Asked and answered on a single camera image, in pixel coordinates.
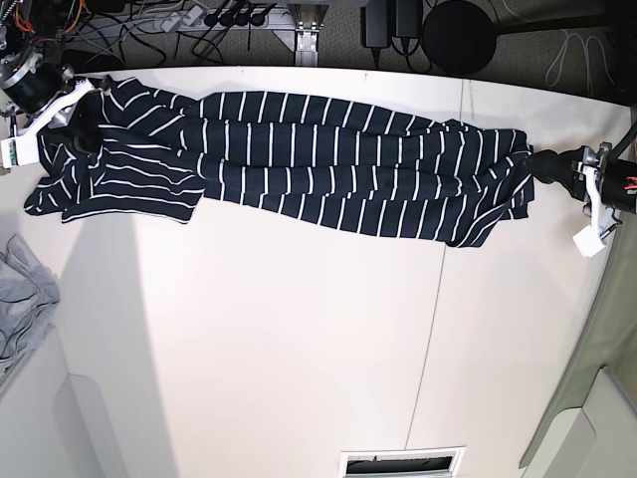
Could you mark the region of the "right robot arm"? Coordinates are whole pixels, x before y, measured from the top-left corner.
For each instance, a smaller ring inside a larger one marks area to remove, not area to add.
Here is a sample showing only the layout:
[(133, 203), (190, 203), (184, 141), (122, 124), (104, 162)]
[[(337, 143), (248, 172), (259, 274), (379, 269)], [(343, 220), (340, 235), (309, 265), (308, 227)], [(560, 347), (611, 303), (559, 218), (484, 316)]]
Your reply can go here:
[(62, 62), (66, 37), (90, 12), (85, 1), (1, 3), (1, 118), (16, 143), (45, 130), (82, 152), (102, 143), (86, 96), (101, 83)]

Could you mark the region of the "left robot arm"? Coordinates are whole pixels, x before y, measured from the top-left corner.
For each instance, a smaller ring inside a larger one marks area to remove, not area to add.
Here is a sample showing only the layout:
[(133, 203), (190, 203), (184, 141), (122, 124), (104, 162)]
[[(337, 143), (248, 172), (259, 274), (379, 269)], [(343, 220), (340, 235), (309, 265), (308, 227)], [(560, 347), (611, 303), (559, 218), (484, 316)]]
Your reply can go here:
[(526, 166), (538, 181), (556, 182), (582, 202), (583, 213), (598, 219), (599, 237), (605, 239), (622, 224), (619, 212), (636, 212), (636, 161), (620, 157), (635, 139), (632, 125), (615, 145), (603, 142), (597, 149), (584, 145), (563, 152), (545, 149), (531, 154)]

